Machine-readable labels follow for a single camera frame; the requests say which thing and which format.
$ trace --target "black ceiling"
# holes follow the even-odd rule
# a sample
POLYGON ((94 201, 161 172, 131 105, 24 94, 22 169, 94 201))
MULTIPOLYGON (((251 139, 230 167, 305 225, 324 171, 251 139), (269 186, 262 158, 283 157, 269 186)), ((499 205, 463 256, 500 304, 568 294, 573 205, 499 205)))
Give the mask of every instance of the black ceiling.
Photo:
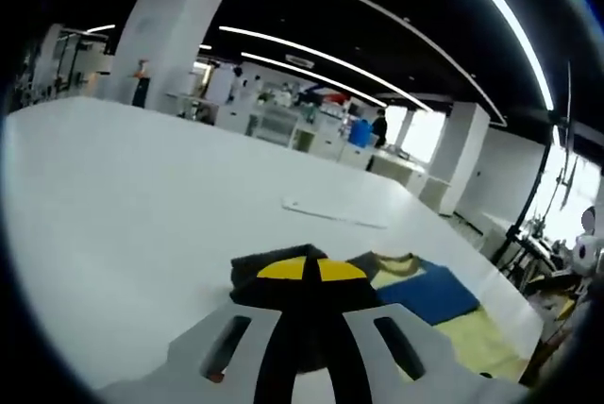
MULTIPOLYGON (((53 0, 52 20, 77 28, 117 24, 120 27, 136 0, 53 0)), ((476 82, 506 117, 508 129, 536 141, 550 127, 529 62, 511 29, 491 0, 370 0, 435 41, 476 82)), ((604 132, 596 108, 604 100, 604 78, 597 50, 583 23, 566 0, 506 0, 523 26, 541 62, 560 115, 566 111, 567 62, 573 83, 572 115, 604 132)), ((604 0, 589 0, 604 18, 604 0)), ((237 58, 247 51, 284 60, 286 53, 315 62, 315 72, 372 95, 390 90, 344 67, 283 45, 218 30, 219 25, 258 31, 318 49, 384 78, 410 93, 437 93, 453 100, 480 103, 497 120, 476 88, 416 35, 358 0, 223 0, 206 43, 212 53, 237 58)), ((443 102, 428 102, 444 109, 443 102)), ((593 141, 579 141, 580 153, 602 158, 593 141)))

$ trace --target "blue cloth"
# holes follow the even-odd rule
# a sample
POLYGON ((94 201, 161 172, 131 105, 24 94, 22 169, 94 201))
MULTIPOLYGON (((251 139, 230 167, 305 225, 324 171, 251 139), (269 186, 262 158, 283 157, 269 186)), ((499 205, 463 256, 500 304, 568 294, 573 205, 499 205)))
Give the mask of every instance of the blue cloth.
POLYGON ((371 141, 371 124, 364 119, 358 119, 350 128, 348 142, 358 147, 365 147, 371 141))
POLYGON ((479 302, 449 269, 422 261, 426 273, 377 290, 386 304, 400 303, 431 326, 475 310, 479 302))

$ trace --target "white pillar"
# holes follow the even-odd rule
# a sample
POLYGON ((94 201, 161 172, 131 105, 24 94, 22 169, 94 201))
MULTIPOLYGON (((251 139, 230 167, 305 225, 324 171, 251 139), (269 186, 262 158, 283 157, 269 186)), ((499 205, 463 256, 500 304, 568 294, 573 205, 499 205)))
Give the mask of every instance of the white pillar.
POLYGON ((438 137, 438 142, 436 142, 436 146, 434 147, 434 152, 432 153, 432 159, 430 159, 430 163, 428 164, 428 168, 432 166, 434 163, 434 159, 436 159, 436 151, 438 151, 439 147, 441 147, 441 143, 443 142, 443 137, 445 136, 446 125, 448 123, 448 118, 445 118, 445 122, 443 123, 443 128, 441 128, 441 134, 438 137))
POLYGON ((451 215, 457 207, 478 161, 489 121, 478 104, 458 102, 453 106, 429 171, 449 183, 440 213, 451 215))
POLYGON ((48 32, 40 47, 40 54, 36 60, 36 67, 32 78, 34 88, 38 86, 45 88, 53 84, 55 72, 59 65, 58 62, 54 62, 53 57, 62 28, 63 25, 59 24, 53 24, 48 28, 48 32))
POLYGON ((600 187, 597 191, 596 203, 604 206, 604 176, 600 176, 600 187))
POLYGON ((403 119, 403 124, 401 124, 401 126, 400 126, 400 130, 398 131, 398 136, 396 137, 396 143, 394 143, 396 146, 402 148, 403 142, 405 141, 405 137, 407 136, 407 133, 409 132, 409 129, 411 127, 411 123, 413 122, 414 115, 415 115, 415 110, 411 110, 411 109, 408 109, 407 112, 405 113, 405 118, 403 119))
POLYGON ((139 60, 148 59, 151 78, 145 107, 176 114, 176 100, 166 93, 185 91, 187 75, 222 0, 138 0, 115 52, 109 95, 132 103, 138 83, 132 76, 139 60))

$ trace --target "ceiling light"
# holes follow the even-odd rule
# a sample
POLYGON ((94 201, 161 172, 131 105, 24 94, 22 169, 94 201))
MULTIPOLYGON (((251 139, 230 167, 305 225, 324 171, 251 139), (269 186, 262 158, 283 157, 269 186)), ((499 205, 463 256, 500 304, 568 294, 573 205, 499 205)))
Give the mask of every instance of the ceiling light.
POLYGON ((551 132, 553 139, 554 139, 554 145, 561 147, 560 145, 560 130, 558 129, 558 126, 554 126, 554 128, 552 129, 551 132))
POLYGON ((395 21, 397 24, 401 25, 402 27, 404 27, 405 29, 407 29, 408 31, 410 31, 412 34, 414 34, 415 36, 417 36, 420 40, 422 40, 428 46, 430 46, 432 49, 434 49, 449 64, 451 64, 470 83, 470 85, 472 85, 476 89, 476 91, 478 91, 478 93, 484 98, 485 102, 487 104, 489 104, 489 107, 491 107, 491 109, 493 110, 495 116, 498 118, 498 121, 492 120, 491 124, 493 126, 503 126, 503 127, 507 126, 506 120, 501 115, 501 112, 499 111, 499 109, 497 108, 497 106, 495 105, 495 103, 493 102, 493 100, 491 100, 491 97, 489 97, 489 94, 487 94, 480 87, 480 85, 475 81, 475 79, 473 79, 465 71, 465 69, 463 69, 460 66, 460 64, 458 62, 456 62, 448 53, 446 53, 445 50, 443 50, 443 48, 441 46, 439 46, 435 41, 433 41, 431 38, 429 38, 426 34, 424 34, 422 31, 420 31, 415 26, 413 26, 411 24, 411 21, 405 22, 403 19, 401 19, 399 16, 397 16, 393 12, 387 10, 385 7, 380 6, 380 5, 374 3, 373 1, 370 1, 370 0, 357 0, 357 1, 359 1, 360 3, 363 3, 365 6, 371 8, 371 9, 374 9, 377 12, 380 12, 381 14, 385 15, 389 19, 395 21))
POLYGON ((351 71, 354 71, 354 72, 356 72, 358 74, 361 74, 362 76, 366 76, 368 78, 371 78, 372 80, 374 80, 377 83, 385 86, 386 88, 389 88, 390 90, 394 91, 395 93, 399 93, 403 97, 406 97, 407 99, 411 100, 418 107, 421 107, 422 109, 425 109, 426 111, 432 111, 432 109, 429 106, 427 106, 426 104, 424 104, 418 98, 413 97, 411 94, 404 92, 403 90, 401 90, 400 88, 396 87, 392 83, 389 83, 386 80, 383 80, 382 78, 379 78, 378 76, 374 76, 373 74, 370 74, 367 71, 363 71, 361 68, 359 68, 357 66, 354 66, 354 65, 352 65, 352 64, 350 64, 350 63, 348 63, 346 61, 342 61, 341 59, 337 59, 335 57, 332 57, 331 55, 328 55, 327 53, 319 52, 318 50, 314 50, 313 48, 307 47, 305 45, 300 45, 299 43, 285 41, 284 39, 276 38, 274 36, 269 36, 268 34, 256 33, 254 31, 248 31, 248 30, 240 29, 240 28, 233 28, 231 26, 220 26, 219 29, 221 29, 223 31, 228 31, 230 33, 244 34, 246 36, 252 36, 254 38, 265 39, 267 41, 281 43, 283 45, 287 45, 289 47, 297 48, 298 50, 302 50, 303 52, 311 53, 313 55, 316 55, 317 57, 321 57, 323 59, 327 59, 327 60, 329 60, 331 62, 335 62, 336 64, 340 64, 341 66, 350 69, 351 71))
POLYGON ((377 100, 375 97, 372 97, 371 95, 357 91, 354 88, 350 88, 349 86, 344 85, 343 83, 340 83, 338 81, 332 80, 331 78, 327 78, 326 76, 319 76, 315 72, 307 71, 306 69, 300 69, 299 67, 295 67, 290 64, 286 64, 285 62, 275 61, 274 59, 268 59, 265 57, 259 57, 258 55, 252 55, 251 53, 242 52, 242 57, 257 59, 258 61, 264 61, 269 64, 273 64, 275 66, 282 67, 284 69, 289 69, 291 71, 299 72, 300 74, 304 74, 305 76, 311 76, 312 78, 316 78, 317 80, 325 81, 326 83, 329 83, 330 85, 338 86, 345 91, 356 94, 364 99, 370 100, 371 102, 373 102, 376 105, 379 105, 380 107, 387 107, 387 105, 384 104, 381 100, 377 100))
POLYGON ((541 90, 541 95, 544 99, 545 107, 549 110, 554 109, 554 102, 551 98, 551 92, 547 87, 547 81, 545 80, 544 70, 541 67, 541 63, 537 59, 537 55, 530 44, 529 38, 527 37, 527 33, 518 22, 515 14, 512 12, 506 0, 491 0, 499 12, 503 15, 508 22, 508 25, 513 31, 513 34, 516 36, 516 39, 520 42, 520 46, 525 52, 527 56, 528 62, 530 63, 530 67, 532 68, 532 72, 535 74, 535 78, 537 79, 537 83, 539 84, 539 89, 541 90))
POLYGON ((86 32, 95 33, 96 31, 103 31, 105 29, 113 29, 114 27, 115 27, 115 25, 98 26, 96 28, 87 29, 86 32))

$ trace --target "white tabletop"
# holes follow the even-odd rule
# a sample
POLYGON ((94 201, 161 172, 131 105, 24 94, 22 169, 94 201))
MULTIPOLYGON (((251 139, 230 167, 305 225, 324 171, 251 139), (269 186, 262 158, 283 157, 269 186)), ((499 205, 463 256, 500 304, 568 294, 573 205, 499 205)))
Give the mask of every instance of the white tabletop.
POLYGON ((416 171, 417 173, 424 174, 426 172, 426 168, 424 168, 422 165, 415 163, 411 160, 406 160, 402 157, 398 157, 395 154, 391 154, 390 152, 387 152, 383 149, 376 149, 376 152, 374 152, 374 156, 387 161, 391 161, 392 163, 396 163, 397 165, 404 166, 405 168, 409 168, 410 170, 416 171))
POLYGON ((159 366, 168 343, 227 300, 229 260, 312 243, 448 266, 528 358, 522 296, 398 183, 219 128, 85 97, 7 119, 8 237, 31 308, 92 387, 159 366), (287 211, 285 196, 379 213, 372 228, 287 211))

